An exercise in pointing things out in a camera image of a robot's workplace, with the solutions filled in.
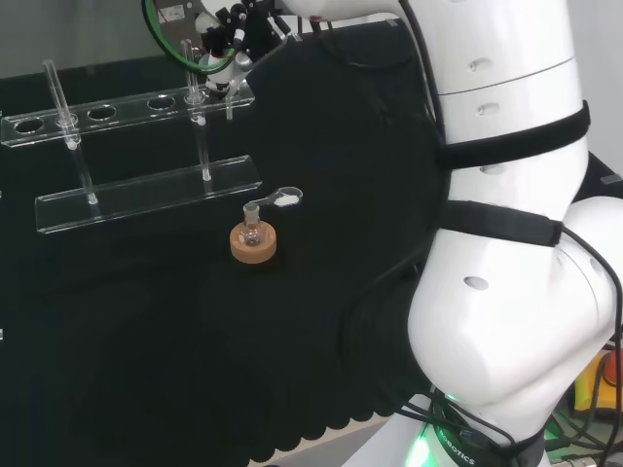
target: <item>green led light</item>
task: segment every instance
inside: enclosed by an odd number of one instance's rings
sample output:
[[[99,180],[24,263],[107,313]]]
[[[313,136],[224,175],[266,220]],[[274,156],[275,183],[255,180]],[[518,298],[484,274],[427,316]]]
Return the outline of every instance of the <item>green led light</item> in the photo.
[[[411,447],[411,451],[405,462],[405,467],[422,467],[426,463],[429,454],[430,449],[428,448],[426,437],[422,434]]]

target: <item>acrylic stand leg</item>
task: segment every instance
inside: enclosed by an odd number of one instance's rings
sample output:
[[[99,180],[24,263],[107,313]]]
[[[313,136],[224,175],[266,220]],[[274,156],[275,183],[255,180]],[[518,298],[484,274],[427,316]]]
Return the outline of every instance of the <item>acrylic stand leg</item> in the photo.
[[[190,41],[182,41],[182,50],[187,60],[193,60],[193,49]],[[205,101],[205,94],[199,89],[197,75],[186,70],[186,83],[188,84],[188,95],[186,103],[193,106],[191,110],[191,123],[195,134],[195,143],[199,153],[199,164],[202,166],[203,181],[209,182],[212,179],[209,170],[209,156],[207,152],[207,115],[202,110],[196,110]]]
[[[205,96],[197,77],[187,75],[184,100],[193,126],[199,165],[93,186],[85,164],[76,118],[71,114],[54,70],[46,62],[46,73],[58,111],[57,125],[74,157],[82,188],[35,199],[37,231],[42,234],[67,231],[100,222],[121,219],[182,204],[253,190],[262,182],[249,156],[210,162],[207,152]]]
[[[43,62],[43,66],[46,70],[46,78],[48,79],[50,93],[52,94],[52,99],[58,111],[56,124],[64,134],[65,144],[74,160],[80,183],[83,186],[89,204],[97,204],[97,197],[93,190],[91,175],[89,174],[89,169],[87,168],[85,158],[82,154],[82,138],[80,137],[80,132],[76,128],[76,116],[69,112],[65,94],[62,91],[62,86],[60,85],[58,74],[56,73],[55,63],[52,60],[46,60]]]

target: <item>yellow object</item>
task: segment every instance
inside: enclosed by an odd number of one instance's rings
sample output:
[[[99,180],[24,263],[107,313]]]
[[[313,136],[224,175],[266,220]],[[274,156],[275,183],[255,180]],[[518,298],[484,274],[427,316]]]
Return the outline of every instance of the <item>yellow object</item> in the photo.
[[[589,366],[586,367],[582,374],[575,380],[575,409],[578,412],[585,412],[591,409],[595,377],[597,376],[602,358],[604,358],[603,354],[595,357]],[[600,383],[600,395],[597,399],[597,409],[606,411],[614,411],[616,409],[616,388],[609,385],[603,379]]]

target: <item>black strap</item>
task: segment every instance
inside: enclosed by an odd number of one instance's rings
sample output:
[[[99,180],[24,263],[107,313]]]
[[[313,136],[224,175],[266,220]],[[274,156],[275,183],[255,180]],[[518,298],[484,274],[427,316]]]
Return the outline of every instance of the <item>black strap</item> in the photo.
[[[441,213],[441,229],[518,241],[530,245],[558,245],[563,223],[518,211],[475,201],[447,201]]]
[[[591,115],[588,103],[584,101],[582,110],[551,124],[495,138],[448,145],[441,150],[439,163],[445,168],[457,169],[530,158],[580,140],[590,125]]]

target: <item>rack hole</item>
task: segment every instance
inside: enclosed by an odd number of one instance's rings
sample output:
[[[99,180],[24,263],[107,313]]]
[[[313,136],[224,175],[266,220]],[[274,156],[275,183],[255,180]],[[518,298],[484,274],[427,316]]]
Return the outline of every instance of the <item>rack hole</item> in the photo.
[[[43,120],[41,119],[29,119],[19,122],[16,125],[16,131],[21,134],[31,134],[41,129],[43,126]]]
[[[149,100],[147,107],[154,110],[166,110],[175,105],[175,99],[170,95],[159,95],[157,98]]]
[[[463,282],[476,290],[487,290],[489,288],[489,282],[482,277],[465,277]]]
[[[102,105],[89,111],[87,115],[91,120],[97,120],[99,122],[105,122],[112,119],[117,113],[117,109],[110,105]]]

